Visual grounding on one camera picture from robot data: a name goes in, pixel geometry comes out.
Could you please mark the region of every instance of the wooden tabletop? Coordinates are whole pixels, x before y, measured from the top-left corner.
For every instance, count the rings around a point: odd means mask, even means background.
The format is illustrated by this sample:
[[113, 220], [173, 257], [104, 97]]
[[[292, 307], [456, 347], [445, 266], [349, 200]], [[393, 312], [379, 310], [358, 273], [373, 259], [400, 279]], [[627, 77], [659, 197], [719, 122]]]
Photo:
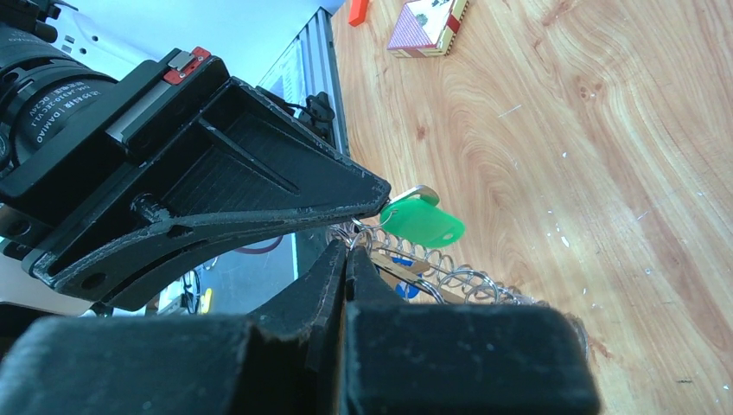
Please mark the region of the wooden tabletop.
[[731, 3], [473, 0], [449, 56], [397, 59], [402, 3], [333, 18], [354, 159], [583, 319], [606, 413], [733, 413]]

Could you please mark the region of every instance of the purple cable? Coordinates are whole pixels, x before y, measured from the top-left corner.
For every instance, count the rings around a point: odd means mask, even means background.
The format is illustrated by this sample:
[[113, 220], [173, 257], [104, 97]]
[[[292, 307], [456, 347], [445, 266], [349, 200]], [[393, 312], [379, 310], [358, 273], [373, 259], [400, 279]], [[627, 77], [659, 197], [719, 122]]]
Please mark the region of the purple cable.
[[234, 251], [239, 253], [246, 253], [249, 255], [262, 255], [263, 253], [268, 253], [277, 248], [277, 246], [280, 245], [280, 242], [283, 241], [283, 235], [280, 235], [275, 239], [275, 242], [272, 242], [268, 246], [262, 247], [262, 248], [247, 248], [247, 247], [241, 247], [237, 248]]

